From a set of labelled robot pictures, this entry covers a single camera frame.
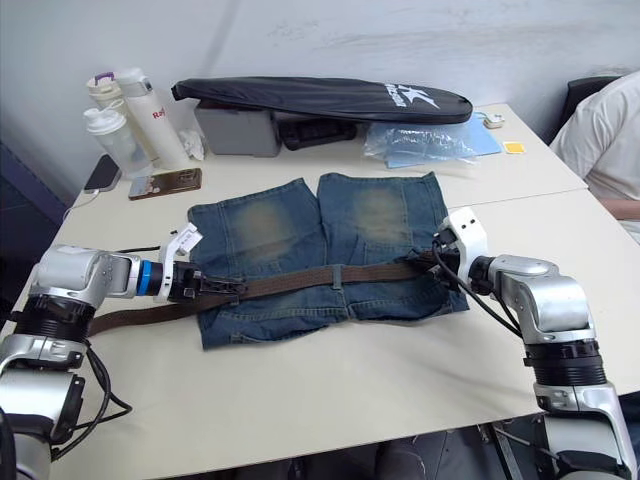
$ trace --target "person's arm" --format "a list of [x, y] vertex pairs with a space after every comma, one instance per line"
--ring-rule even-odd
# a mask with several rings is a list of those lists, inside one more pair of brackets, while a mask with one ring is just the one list
[[640, 220], [640, 200], [598, 198], [617, 220]]

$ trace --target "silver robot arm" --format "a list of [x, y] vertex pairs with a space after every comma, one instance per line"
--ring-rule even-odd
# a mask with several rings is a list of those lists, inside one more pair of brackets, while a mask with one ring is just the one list
[[96, 361], [86, 343], [95, 311], [108, 297], [189, 301], [206, 293], [210, 285], [196, 265], [174, 262], [201, 238], [187, 224], [160, 250], [158, 262], [66, 245], [43, 255], [27, 303], [14, 318], [16, 329], [0, 343], [2, 428], [3, 433], [11, 429], [15, 444], [10, 449], [4, 435], [1, 449], [15, 456], [17, 478], [47, 479], [51, 461], [90, 433], [87, 429], [64, 445], [77, 425], [85, 383], [71, 370], [85, 357], [92, 367]]
[[524, 363], [534, 369], [533, 390], [547, 412], [537, 425], [538, 446], [552, 455], [538, 455], [541, 477], [636, 480], [629, 433], [580, 285], [544, 260], [485, 256], [486, 234], [469, 208], [451, 214], [436, 239], [459, 249], [458, 275], [474, 292], [517, 313]]

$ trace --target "black bag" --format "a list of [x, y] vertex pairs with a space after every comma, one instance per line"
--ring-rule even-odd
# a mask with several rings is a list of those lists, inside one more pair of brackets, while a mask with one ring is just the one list
[[197, 98], [250, 107], [364, 122], [447, 124], [465, 122], [471, 102], [429, 87], [346, 78], [192, 78], [171, 89], [176, 100]]

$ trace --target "white shirt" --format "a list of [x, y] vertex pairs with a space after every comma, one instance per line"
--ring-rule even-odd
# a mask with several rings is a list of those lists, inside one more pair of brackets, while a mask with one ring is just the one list
[[[580, 102], [551, 149], [596, 197], [640, 200], [640, 72]], [[640, 221], [620, 223], [640, 243]]]

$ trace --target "plastic bottle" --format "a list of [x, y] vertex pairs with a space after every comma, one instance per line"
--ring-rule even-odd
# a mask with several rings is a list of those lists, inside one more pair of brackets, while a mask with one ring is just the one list
[[84, 112], [87, 131], [104, 147], [127, 178], [153, 173], [151, 161], [133, 137], [124, 115], [117, 111], [122, 100], [116, 100], [104, 110], [90, 108]]
[[189, 156], [142, 70], [125, 69], [116, 72], [115, 79], [129, 110], [158, 153], [160, 166], [169, 170], [186, 167]]
[[[118, 83], [115, 81], [113, 72], [101, 73], [90, 78], [87, 81], [87, 89], [89, 90], [89, 96], [102, 108], [107, 108], [115, 100], [124, 100], [122, 90], [120, 90]], [[140, 125], [138, 125], [138, 122], [136, 122], [136, 119], [131, 115], [127, 104], [123, 101], [119, 105], [115, 110], [126, 117], [129, 128], [131, 128], [133, 135], [136, 137], [136, 140], [149, 160], [153, 161], [158, 158], [158, 154], [151, 146], [151, 142], [149, 142], [149, 139], [142, 131], [142, 128], [140, 128]]]

